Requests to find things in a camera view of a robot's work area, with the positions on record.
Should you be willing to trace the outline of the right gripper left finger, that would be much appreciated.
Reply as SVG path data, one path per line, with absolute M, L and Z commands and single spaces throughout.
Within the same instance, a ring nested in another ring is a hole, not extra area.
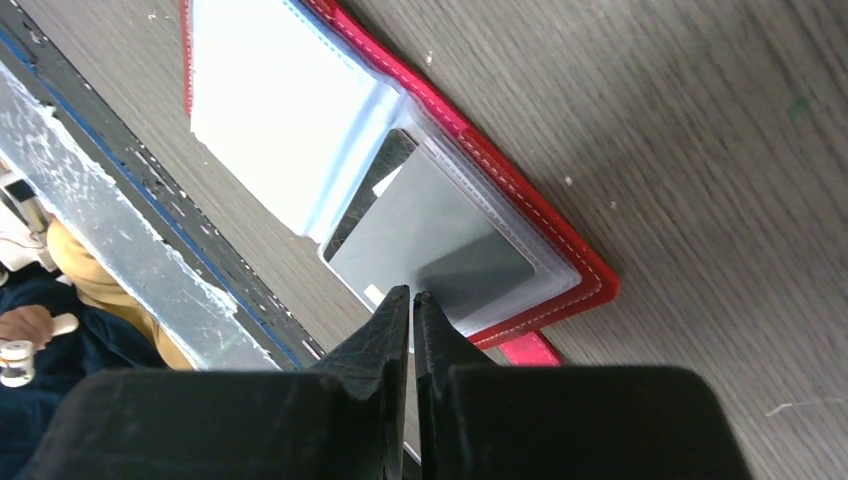
M 82 381 L 28 479 L 399 479 L 410 290 L 298 371 L 119 370 Z

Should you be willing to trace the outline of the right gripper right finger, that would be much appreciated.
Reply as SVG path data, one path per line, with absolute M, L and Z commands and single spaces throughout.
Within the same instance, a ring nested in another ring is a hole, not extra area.
M 673 366 L 496 364 L 436 299 L 413 302 L 427 479 L 748 479 L 725 413 Z

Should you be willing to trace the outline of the dark grey card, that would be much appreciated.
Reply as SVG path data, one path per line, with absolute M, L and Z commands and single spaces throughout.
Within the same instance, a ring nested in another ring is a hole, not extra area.
M 535 269 L 401 129 L 388 132 L 324 246 L 358 295 L 400 284 L 465 318 L 521 286 Z

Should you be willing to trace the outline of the red leather card holder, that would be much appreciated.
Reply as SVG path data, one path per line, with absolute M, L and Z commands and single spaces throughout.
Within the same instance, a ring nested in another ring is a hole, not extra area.
M 336 1 L 184 1 L 185 110 L 216 159 L 369 310 L 428 291 L 516 365 L 614 271 L 429 81 Z

